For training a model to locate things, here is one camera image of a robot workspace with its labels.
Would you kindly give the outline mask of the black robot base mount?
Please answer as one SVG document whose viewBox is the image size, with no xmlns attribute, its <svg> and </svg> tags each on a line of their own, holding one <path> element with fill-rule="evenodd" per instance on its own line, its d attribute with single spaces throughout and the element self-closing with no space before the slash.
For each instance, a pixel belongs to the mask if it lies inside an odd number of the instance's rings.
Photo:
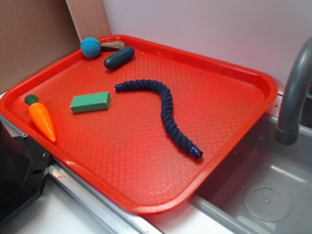
<svg viewBox="0 0 312 234">
<path fill-rule="evenodd" d="M 0 124 L 0 224 L 42 195 L 51 154 L 33 138 Z"/>
</svg>

